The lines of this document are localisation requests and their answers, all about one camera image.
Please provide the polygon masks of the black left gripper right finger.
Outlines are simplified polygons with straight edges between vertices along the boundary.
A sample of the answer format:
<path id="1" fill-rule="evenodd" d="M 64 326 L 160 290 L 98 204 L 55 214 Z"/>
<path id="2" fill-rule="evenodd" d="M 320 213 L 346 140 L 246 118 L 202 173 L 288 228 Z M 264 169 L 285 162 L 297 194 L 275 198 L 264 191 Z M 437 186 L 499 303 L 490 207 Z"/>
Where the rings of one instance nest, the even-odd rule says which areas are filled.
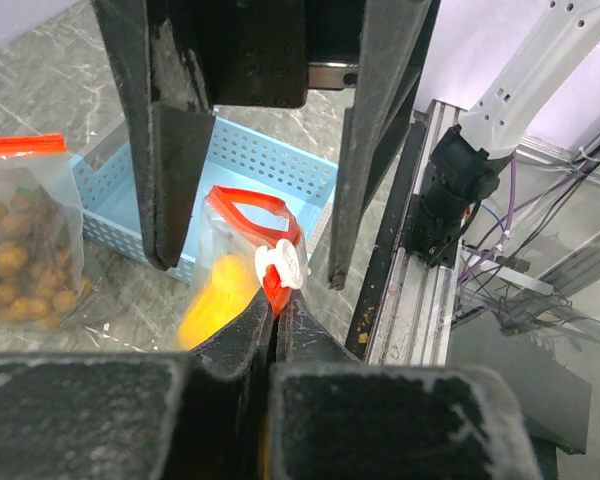
<path id="1" fill-rule="evenodd" d="M 537 479 L 512 390 L 495 372 L 368 365 L 294 294 L 270 370 L 272 479 Z"/>

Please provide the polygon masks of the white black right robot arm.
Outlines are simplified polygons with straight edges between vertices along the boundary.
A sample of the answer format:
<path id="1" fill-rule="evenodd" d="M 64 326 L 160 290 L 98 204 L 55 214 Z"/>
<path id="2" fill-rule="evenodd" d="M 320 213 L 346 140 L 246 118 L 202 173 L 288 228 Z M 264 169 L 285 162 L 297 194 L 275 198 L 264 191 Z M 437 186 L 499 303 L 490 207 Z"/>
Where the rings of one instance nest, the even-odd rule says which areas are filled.
<path id="1" fill-rule="evenodd" d="M 180 259 L 217 105 L 292 109 L 310 90 L 353 87 L 345 112 L 329 282 L 346 281 L 362 215 L 403 138 L 436 1 L 97 1 L 126 118 L 143 247 Z M 487 198 L 534 116 L 600 42 L 600 1 L 545 1 L 476 104 L 432 154 L 415 249 L 431 263 L 462 212 Z"/>

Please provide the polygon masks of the brown longan bunch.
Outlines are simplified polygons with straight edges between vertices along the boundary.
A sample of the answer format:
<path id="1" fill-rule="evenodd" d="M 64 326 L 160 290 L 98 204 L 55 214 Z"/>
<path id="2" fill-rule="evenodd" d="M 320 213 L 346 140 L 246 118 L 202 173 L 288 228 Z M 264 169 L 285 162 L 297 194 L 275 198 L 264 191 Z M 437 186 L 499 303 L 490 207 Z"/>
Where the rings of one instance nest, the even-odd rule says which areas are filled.
<path id="1" fill-rule="evenodd" d="M 56 329 L 92 291 L 70 211 L 41 187 L 0 202 L 0 322 Z"/>

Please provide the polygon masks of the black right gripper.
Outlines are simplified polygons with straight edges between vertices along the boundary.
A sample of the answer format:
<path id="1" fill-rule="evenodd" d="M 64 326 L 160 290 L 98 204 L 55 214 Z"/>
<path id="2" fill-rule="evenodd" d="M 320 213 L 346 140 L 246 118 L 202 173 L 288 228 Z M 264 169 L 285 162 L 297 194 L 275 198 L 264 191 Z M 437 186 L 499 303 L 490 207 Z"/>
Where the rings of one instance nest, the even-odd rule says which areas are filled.
<path id="1" fill-rule="evenodd" d="M 328 281 L 344 288 L 360 222 L 409 129 L 438 1 L 96 1 L 126 119 L 149 263 L 180 259 L 220 105 L 345 110 Z"/>

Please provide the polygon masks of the orange fruit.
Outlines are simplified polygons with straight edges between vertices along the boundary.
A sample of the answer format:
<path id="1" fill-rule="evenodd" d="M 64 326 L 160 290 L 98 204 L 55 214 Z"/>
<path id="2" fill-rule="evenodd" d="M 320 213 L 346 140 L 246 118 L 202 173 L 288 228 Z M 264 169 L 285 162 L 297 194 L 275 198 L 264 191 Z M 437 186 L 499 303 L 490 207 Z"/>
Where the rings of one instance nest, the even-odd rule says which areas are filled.
<path id="1" fill-rule="evenodd" d="M 186 309 L 176 333 L 178 346 L 192 350 L 208 340 L 246 309 L 259 288 L 242 258 L 218 257 Z"/>

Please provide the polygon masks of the clear orange zip top bag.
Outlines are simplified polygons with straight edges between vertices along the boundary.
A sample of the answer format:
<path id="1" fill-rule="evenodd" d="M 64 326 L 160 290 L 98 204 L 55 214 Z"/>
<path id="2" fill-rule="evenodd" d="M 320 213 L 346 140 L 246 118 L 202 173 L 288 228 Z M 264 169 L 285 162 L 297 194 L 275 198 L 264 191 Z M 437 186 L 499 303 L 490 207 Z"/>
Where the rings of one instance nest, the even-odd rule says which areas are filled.
<path id="1" fill-rule="evenodd" d="M 64 137 L 0 137 L 0 322 L 55 329 L 92 285 Z"/>

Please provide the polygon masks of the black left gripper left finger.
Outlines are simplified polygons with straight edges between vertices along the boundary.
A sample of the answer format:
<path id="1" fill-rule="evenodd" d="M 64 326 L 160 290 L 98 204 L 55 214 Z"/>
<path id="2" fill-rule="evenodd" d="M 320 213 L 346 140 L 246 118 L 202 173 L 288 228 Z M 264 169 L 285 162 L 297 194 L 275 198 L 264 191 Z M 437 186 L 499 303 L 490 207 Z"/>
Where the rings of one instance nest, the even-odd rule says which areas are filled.
<path id="1" fill-rule="evenodd" d="M 274 318 L 192 352 L 0 353 L 0 479 L 255 479 Z"/>

